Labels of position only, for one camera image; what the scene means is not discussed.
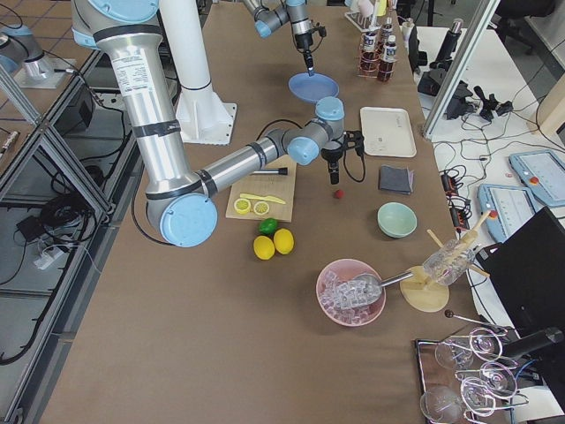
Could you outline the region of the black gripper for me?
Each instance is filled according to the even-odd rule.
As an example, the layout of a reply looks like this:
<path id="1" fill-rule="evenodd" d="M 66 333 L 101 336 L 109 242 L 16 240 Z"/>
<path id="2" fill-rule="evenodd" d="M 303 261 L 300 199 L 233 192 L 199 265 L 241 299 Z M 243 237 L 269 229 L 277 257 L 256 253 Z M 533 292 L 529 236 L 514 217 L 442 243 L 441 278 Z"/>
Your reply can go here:
<path id="1" fill-rule="evenodd" d="M 354 149 L 361 162 L 364 162 L 364 136 L 360 131 L 344 131 L 341 138 L 327 143 L 321 150 L 321 157 L 328 164 L 330 184 L 339 183 L 339 160 L 348 150 Z"/>
<path id="2" fill-rule="evenodd" d="M 295 34 L 294 41 L 297 51 L 299 51 L 304 59 L 305 67 L 309 76 L 314 75 L 314 63 L 311 47 L 313 45 L 313 38 L 310 33 Z"/>

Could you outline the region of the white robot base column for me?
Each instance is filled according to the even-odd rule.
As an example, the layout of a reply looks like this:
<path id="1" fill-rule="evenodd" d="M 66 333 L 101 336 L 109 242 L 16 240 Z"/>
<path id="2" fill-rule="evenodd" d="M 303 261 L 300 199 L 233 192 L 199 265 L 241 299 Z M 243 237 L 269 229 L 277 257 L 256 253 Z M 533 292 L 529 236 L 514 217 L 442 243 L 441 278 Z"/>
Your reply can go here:
<path id="1" fill-rule="evenodd" d="M 197 4 L 164 0 L 159 12 L 181 86 L 176 117 L 183 142 L 228 145 L 237 105 L 213 89 Z"/>

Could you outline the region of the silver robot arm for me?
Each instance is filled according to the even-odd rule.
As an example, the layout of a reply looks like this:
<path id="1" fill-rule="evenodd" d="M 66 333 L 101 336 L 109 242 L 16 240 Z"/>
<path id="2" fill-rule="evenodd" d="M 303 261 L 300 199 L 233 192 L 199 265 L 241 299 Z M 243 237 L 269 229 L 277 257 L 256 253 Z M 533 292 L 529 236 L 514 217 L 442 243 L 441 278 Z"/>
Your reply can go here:
<path id="1" fill-rule="evenodd" d="M 334 164 L 363 144 L 343 127 L 343 103 L 329 96 L 305 126 L 273 130 L 193 170 L 186 145 L 228 143 L 236 113 L 213 89 L 196 3 L 75 1 L 72 31 L 109 57 L 149 177 L 147 219 L 173 246 L 207 240 L 217 223 L 213 197 L 279 157 Z"/>
<path id="2" fill-rule="evenodd" d="M 280 1 L 274 9 L 269 9 L 263 1 L 244 0 L 243 4 L 254 20 L 254 26 L 261 38 L 267 38 L 279 28 L 290 23 L 295 50 L 305 62 L 307 75 L 315 74 L 313 35 L 318 34 L 322 41 L 327 30 L 319 23 L 313 24 L 309 18 L 306 1 Z"/>

